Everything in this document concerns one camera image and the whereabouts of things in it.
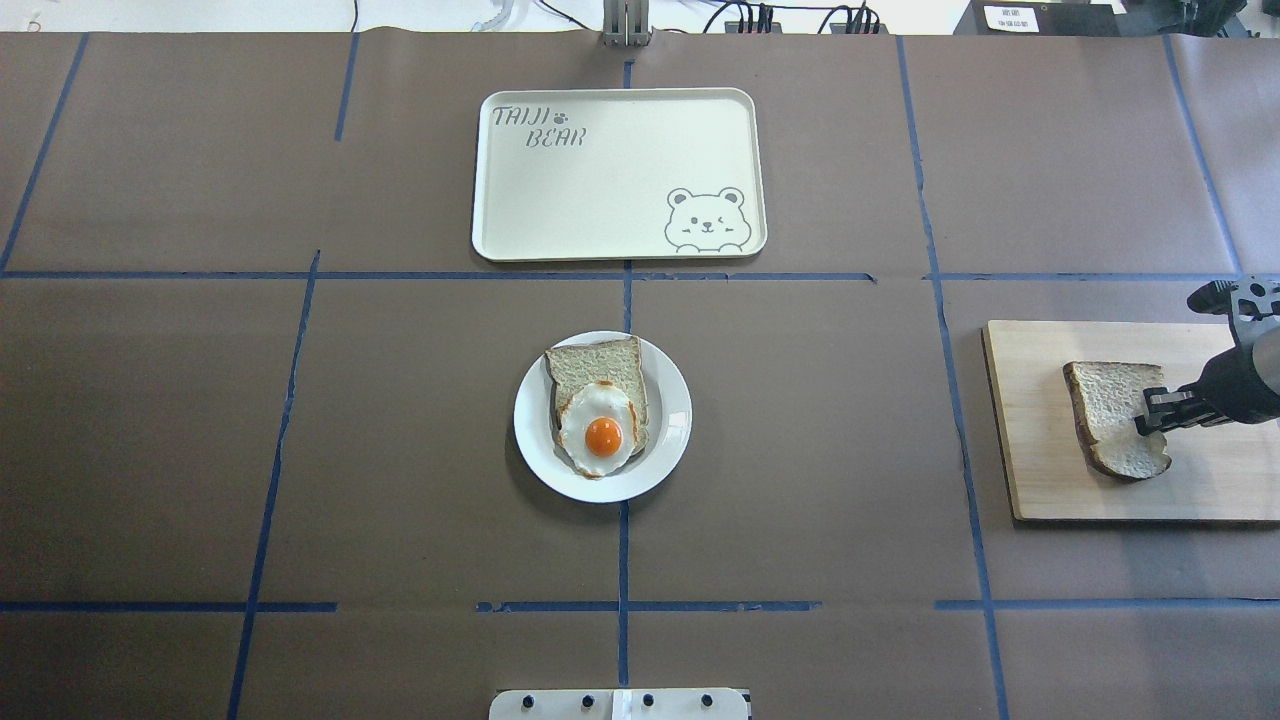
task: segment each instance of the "cartoon bear face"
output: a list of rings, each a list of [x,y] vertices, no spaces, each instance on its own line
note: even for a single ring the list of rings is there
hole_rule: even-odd
[[[726,187],[716,195],[694,195],[682,187],[667,195],[671,219],[667,242],[676,252],[741,250],[751,240],[751,225],[742,214],[742,191]]]

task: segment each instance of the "egg white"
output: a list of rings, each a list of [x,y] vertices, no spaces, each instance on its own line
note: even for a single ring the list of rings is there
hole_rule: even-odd
[[[599,457],[586,446],[586,429],[598,418],[609,418],[622,428],[617,452]],[[627,393],[607,380],[594,382],[573,393],[561,413],[557,442],[568,454],[580,475],[603,478],[621,468],[636,446],[636,411]]]

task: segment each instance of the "slice of bread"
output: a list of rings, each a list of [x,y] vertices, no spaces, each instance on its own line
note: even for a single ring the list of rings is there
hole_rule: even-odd
[[[568,406],[573,393],[596,380],[608,380],[627,393],[636,410],[636,447],[649,443],[649,401],[640,373],[640,341],[635,337],[594,345],[562,345],[547,351],[547,372],[554,387],[556,418]]]
[[[1089,465],[1123,480],[1155,478],[1172,465],[1164,433],[1138,434],[1142,391],[1165,384],[1160,365],[1138,363],[1068,363],[1075,428]]]

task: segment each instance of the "rectangular tray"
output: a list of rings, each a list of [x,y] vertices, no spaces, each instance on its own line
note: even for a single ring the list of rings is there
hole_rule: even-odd
[[[503,91],[480,106],[471,245],[489,260],[745,258],[767,237],[741,90]]]

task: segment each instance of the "orange yolk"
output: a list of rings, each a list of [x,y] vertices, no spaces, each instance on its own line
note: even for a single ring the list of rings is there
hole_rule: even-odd
[[[586,427],[586,448],[596,457],[608,457],[622,447],[622,425],[613,418],[596,418]]]

